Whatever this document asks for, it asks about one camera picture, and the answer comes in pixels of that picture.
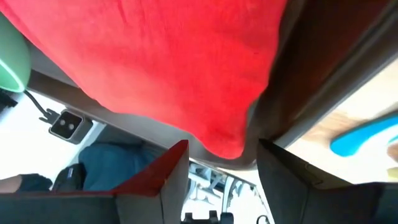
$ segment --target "red cloth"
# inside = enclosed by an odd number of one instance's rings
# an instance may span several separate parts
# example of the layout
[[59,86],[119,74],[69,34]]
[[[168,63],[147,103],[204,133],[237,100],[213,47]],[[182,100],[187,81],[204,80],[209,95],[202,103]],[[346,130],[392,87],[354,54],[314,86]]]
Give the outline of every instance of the red cloth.
[[0,10],[79,87],[117,113],[241,155],[265,89],[285,0],[0,0]]
[[[174,169],[178,169],[177,165],[187,150],[188,141],[179,141],[162,156],[149,164],[143,171],[113,189],[112,193],[155,197],[160,193],[170,175],[174,172]],[[186,158],[186,160],[187,167],[184,168],[186,168],[187,173],[185,178],[187,178],[188,175],[188,158]]]

